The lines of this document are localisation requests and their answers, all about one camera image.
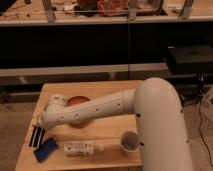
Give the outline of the black striped gripper finger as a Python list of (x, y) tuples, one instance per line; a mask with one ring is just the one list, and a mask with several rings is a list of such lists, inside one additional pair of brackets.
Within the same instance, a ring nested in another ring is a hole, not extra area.
[(38, 131), (38, 127), (35, 126), (35, 127), (33, 128), (33, 131), (32, 131), (32, 135), (31, 135), (29, 147), (33, 147), (33, 143), (34, 143), (35, 137), (36, 137), (36, 135), (37, 135), (37, 131)]
[(45, 129), (41, 129), (40, 134), (37, 136), (38, 137), (37, 142), (34, 143), (36, 148), (39, 148), (41, 146), (44, 134), (45, 134)]

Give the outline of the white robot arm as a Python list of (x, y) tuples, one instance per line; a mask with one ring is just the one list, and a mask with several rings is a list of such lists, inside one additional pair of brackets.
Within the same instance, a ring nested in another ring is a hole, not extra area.
[(33, 123), (29, 145), (38, 147), (44, 133), (58, 125), (133, 114), (143, 171), (194, 171), (180, 97), (165, 79), (153, 77), (123, 90), (74, 106), (60, 94), (50, 97)]

